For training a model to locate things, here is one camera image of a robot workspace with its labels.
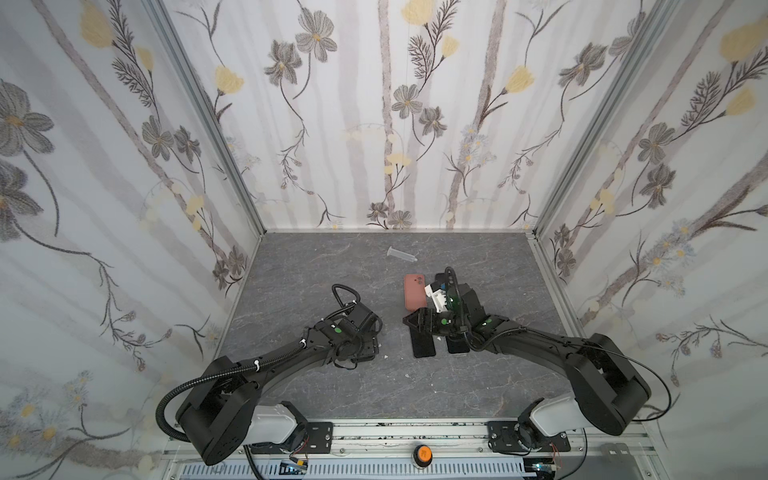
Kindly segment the phone with pink case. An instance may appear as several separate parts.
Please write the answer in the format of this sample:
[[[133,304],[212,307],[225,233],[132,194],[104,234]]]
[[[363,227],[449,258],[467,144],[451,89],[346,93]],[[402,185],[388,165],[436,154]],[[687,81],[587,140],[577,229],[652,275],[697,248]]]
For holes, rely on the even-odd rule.
[[[410,339],[413,356],[416,359],[436,356],[436,348],[432,335],[411,330]]]

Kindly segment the pink phone case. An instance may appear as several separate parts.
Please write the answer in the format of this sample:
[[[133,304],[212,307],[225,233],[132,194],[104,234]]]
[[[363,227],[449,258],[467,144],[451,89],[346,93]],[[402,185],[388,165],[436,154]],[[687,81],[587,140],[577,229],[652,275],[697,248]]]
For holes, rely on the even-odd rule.
[[[407,274],[404,277],[404,304],[408,312],[414,312],[427,306],[423,275]]]

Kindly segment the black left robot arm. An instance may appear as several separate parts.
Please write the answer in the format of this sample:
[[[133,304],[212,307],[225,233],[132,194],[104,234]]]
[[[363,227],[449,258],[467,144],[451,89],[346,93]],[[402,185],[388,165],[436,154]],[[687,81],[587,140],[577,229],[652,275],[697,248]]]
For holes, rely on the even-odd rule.
[[[306,418],[288,401],[262,405],[262,396],[303,370],[354,369],[373,360],[382,327],[371,309],[351,301],[277,350],[239,362],[216,359],[163,398],[156,421],[168,436],[191,444],[206,465],[250,445],[293,451],[307,436]]]

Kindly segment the black phone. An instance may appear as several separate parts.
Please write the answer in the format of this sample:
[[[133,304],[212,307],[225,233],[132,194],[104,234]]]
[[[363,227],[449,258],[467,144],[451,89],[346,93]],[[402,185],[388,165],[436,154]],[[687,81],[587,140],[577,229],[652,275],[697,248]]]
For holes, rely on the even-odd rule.
[[[463,336],[447,336],[446,345],[449,354],[462,354],[471,351],[470,346]]]

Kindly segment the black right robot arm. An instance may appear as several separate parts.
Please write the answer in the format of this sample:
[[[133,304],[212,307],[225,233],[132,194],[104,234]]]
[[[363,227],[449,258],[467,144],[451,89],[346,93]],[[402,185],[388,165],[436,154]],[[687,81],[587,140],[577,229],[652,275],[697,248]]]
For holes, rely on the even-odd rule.
[[[474,352],[519,357],[568,380],[570,393],[537,399],[517,417],[517,441],[525,450],[540,449],[552,437],[588,427],[620,436],[652,394],[609,337],[556,335],[488,314],[472,289],[439,309],[418,308],[403,323],[414,333],[453,338]]]

